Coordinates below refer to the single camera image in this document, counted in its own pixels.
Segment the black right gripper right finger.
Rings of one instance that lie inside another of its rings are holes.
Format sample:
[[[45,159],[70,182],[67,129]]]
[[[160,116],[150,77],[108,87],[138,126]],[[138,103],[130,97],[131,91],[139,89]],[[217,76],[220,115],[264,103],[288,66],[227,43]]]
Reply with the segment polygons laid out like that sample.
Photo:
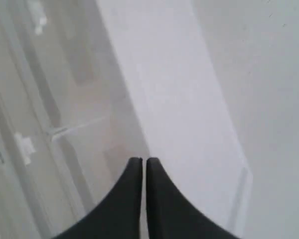
[[[182,195],[158,158],[146,163],[146,212],[150,239],[235,238]]]

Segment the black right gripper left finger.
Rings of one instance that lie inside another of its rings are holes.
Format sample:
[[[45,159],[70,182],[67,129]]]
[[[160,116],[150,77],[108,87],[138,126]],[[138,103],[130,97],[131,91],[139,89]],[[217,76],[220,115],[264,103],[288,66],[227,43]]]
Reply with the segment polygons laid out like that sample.
[[[106,197],[57,239],[139,239],[143,160],[132,157]]]

